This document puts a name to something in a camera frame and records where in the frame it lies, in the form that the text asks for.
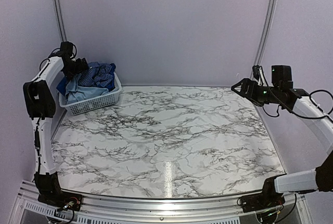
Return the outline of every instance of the laundry basket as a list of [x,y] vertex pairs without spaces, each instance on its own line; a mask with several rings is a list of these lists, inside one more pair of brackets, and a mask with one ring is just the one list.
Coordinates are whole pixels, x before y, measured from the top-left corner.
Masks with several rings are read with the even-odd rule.
[[73,116],[98,108],[110,106],[118,102],[119,94],[122,90],[121,83],[116,73],[114,73],[114,86],[114,90],[107,94],[69,104],[66,104],[65,97],[59,93],[59,104]]

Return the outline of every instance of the white marble surface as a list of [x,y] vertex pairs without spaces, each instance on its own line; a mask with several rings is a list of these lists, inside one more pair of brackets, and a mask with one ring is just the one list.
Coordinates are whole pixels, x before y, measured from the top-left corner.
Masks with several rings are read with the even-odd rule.
[[96,194],[230,194],[284,172],[253,105],[227,88],[124,87],[115,106],[66,115],[52,145],[61,187]]

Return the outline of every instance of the wall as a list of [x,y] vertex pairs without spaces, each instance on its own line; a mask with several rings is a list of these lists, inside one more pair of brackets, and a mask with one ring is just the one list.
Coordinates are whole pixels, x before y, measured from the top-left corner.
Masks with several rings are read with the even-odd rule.
[[[311,92],[333,92],[333,0],[278,0],[273,26],[267,41],[262,65],[271,80],[270,66],[292,67],[294,86]],[[332,100],[314,96],[324,109]],[[276,106],[267,111],[275,113]],[[327,157],[320,142],[295,116],[282,111],[279,118],[264,121],[279,149],[289,173],[318,167]],[[333,193],[306,195],[314,223],[332,223]]]
[[61,0],[67,37],[127,85],[230,86],[248,76],[268,0]]
[[52,0],[0,0],[0,223],[7,223],[23,179],[34,171],[31,121],[22,86],[59,46]]

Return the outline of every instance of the pile of clothes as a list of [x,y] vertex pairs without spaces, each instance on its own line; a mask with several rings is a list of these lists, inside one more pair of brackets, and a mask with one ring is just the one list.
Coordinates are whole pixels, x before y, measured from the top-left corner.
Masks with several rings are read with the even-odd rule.
[[91,62],[89,69],[77,74],[72,80],[64,77],[57,90],[65,97],[67,104],[104,95],[114,90],[115,64]]

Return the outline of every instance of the robotic arm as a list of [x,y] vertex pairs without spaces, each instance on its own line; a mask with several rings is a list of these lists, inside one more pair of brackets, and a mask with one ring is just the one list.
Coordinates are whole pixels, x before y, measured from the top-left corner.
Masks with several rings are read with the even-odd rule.
[[232,91],[247,98],[258,107],[275,103],[299,117],[320,140],[328,157],[324,163],[308,171],[275,176],[265,180],[259,194],[245,195],[240,198],[244,212],[261,210],[268,206],[284,203],[283,193],[310,193],[316,190],[328,192],[333,189],[333,120],[303,89],[294,89],[291,67],[272,66],[272,83],[268,86],[262,67],[253,67],[256,80],[244,78],[232,86]]
[[74,59],[73,44],[62,42],[60,50],[51,53],[48,62],[38,75],[23,85],[25,104],[34,131],[36,167],[34,181],[40,195],[39,201],[67,209],[80,210],[82,196],[61,190],[58,174],[52,158],[51,124],[56,112],[56,104],[49,86],[56,75],[62,71],[70,80],[76,74],[87,70],[85,59]]

